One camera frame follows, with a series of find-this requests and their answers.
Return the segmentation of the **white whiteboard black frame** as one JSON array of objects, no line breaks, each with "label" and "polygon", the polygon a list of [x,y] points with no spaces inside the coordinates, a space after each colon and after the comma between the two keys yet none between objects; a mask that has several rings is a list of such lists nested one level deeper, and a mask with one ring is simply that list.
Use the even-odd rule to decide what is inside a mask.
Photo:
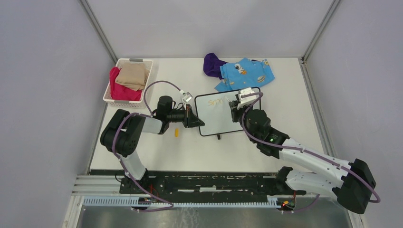
[{"label": "white whiteboard black frame", "polygon": [[233,123],[229,103],[224,100],[227,97],[231,101],[237,100],[239,90],[219,92],[195,97],[197,116],[205,125],[199,127],[201,136],[220,135],[242,131],[240,123]]}]

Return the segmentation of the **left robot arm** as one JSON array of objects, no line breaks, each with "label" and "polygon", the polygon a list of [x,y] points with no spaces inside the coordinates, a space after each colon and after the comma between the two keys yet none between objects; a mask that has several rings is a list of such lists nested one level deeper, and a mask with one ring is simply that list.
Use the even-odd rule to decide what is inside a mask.
[{"label": "left robot arm", "polygon": [[141,134],[164,134],[170,123],[182,123],[185,128],[205,125],[194,114],[190,104],[183,104],[179,108],[173,105],[173,99],[164,95],[159,98],[151,116],[118,109],[101,134],[101,145],[117,157],[125,176],[132,180],[132,189],[137,193],[145,193],[149,189],[149,180],[144,177],[147,169],[136,151]]}]

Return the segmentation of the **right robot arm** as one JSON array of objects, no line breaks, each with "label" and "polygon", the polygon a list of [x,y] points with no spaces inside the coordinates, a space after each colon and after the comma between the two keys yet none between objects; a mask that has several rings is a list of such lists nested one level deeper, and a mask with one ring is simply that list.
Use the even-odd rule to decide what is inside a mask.
[{"label": "right robot arm", "polygon": [[379,203],[376,181],[368,164],[360,159],[353,162],[337,159],[304,148],[299,142],[270,125],[265,111],[252,109],[250,104],[229,102],[232,121],[240,123],[248,139],[264,155],[288,161],[308,169],[292,167],[279,170],[274,181],[277,192],[302,190],[335,199],[345,209],[364,214],[369,203]]}]

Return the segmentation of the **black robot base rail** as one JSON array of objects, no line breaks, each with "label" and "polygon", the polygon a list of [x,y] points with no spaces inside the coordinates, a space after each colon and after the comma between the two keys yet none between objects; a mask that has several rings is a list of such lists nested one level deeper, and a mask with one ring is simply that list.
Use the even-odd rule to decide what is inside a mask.
[{"label": "black robot base rail", "polygon": [[272,196],[304,195],[279,183],[275,172],[149,171],[137,181],[124,176],[121,194],[139,195],[141,207],[249,206]]}]

